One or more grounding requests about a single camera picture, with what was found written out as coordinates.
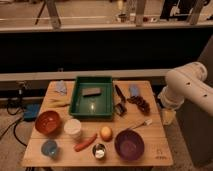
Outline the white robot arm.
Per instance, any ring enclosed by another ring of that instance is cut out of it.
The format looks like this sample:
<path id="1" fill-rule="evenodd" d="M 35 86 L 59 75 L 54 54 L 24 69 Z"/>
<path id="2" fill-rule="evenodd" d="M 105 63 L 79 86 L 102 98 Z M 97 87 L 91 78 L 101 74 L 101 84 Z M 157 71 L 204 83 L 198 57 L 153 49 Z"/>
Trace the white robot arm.
<path id="1" fill-rule="evenodd" d="M 188 99 L 213 116 L 213 88 L 204 83 L 207 74 L 201 62 L 191 62 L 169 70 L 165 75 L 166 86 L 158 99 L 165 108 L 173 110 L 179 109 Z"/>

